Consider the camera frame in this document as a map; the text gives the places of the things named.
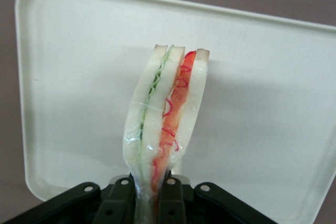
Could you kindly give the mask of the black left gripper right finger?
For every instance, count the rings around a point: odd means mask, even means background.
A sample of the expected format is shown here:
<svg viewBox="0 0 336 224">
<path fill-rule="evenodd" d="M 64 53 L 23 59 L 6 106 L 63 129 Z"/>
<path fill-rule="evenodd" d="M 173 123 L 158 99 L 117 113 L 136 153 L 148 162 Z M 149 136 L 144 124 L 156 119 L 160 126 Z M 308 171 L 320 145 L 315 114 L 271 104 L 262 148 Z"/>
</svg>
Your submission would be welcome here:
<svg viewBox="0 0 336 224">
<path fill-rule="evenodd" d="M 210 182 L 194 188 L 177 177 L 163 181 L 157 223 L 275 223 L 266 215 Z"/>
</svg>

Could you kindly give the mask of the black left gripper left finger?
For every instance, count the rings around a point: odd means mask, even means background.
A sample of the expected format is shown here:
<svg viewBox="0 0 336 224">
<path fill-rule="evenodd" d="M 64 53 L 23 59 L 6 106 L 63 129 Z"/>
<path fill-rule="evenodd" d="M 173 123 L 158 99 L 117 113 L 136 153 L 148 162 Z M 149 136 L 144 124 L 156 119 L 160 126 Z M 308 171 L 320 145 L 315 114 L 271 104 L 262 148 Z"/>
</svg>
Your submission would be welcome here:
<svg viewBox="0 0 336 224">
<path fill-rule="evenodd" d="M 131 176 L 113 178 L 104 189 L 85 182 L 6 223 L 133 223 L 135 197 Z"/>
</svg>

